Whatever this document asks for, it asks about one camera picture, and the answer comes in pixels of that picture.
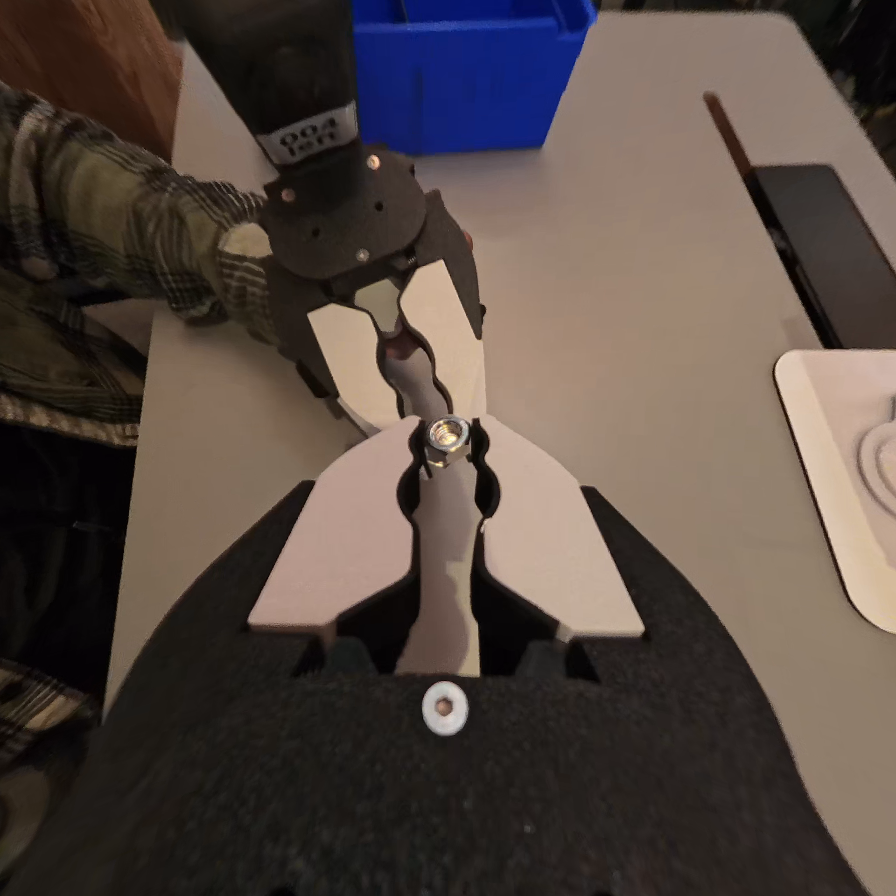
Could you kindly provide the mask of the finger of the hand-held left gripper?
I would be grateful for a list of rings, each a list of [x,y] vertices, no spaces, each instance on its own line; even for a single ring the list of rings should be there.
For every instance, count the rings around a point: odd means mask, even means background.
[[[485,352],[443,261],[419,267],[398,298],[399,316],[429,359],[433,387],[449,413],[487,411]]]
[[[363,309],[332,303],[308,313],[344,414],[364,433],[400,420],[399,395],[378,364],[379,333]]]

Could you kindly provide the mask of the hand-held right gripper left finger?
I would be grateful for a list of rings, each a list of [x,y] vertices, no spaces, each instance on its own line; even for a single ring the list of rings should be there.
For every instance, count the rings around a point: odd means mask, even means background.
[[[399,485],[408,472],[418,480],[420,424],[399,420],[318,477],[249,613],[251,631],[333,636],[350,611],[412,572],[412,511]]]

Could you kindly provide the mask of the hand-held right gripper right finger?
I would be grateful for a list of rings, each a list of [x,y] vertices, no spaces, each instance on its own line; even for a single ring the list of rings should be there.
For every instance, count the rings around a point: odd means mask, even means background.
[[[546,616],[561,642],[641,637],[644,622],[578,479],[495,417],[476,421],[498,490],[496,509],[483,511],[485,572],[524,610]]]

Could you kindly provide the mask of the black tablet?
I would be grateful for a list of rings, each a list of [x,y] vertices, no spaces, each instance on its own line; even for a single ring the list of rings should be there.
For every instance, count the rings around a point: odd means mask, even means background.
[[[835,170],[762,166],[745,185],[822,347],[894,350],[894,268]]]

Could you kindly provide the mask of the white tray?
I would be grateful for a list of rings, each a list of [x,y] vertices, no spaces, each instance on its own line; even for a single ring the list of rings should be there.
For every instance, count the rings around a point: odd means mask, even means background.
[[[847,600],[895,633],[895,351],[791,350],[774,381]]]

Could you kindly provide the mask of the person's torso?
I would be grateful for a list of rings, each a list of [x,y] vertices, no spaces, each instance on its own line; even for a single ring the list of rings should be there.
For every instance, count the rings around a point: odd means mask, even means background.
[[[2,275],[2,770],[106,692],[146,360]]]

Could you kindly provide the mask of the blue plastic bin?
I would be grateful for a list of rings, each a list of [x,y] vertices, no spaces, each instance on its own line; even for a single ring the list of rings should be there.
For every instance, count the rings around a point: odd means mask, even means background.
[[[543,145],[590,1],[354,1],[362,138],[407,155]]]

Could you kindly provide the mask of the silver hex nut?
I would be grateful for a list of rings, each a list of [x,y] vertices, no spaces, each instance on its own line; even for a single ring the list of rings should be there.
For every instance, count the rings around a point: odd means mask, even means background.
[[[469,454],[468,420],[444,415],[430,421],[424,433],[424,455],[431,469],[445,469]]]

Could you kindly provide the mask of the person's left forearm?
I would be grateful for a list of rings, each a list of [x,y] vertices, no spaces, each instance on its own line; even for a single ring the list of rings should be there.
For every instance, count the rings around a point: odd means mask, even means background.
[[[90,118],[1,86],[2,270],[165,301],[278,346],[262,197],[178,173]]]

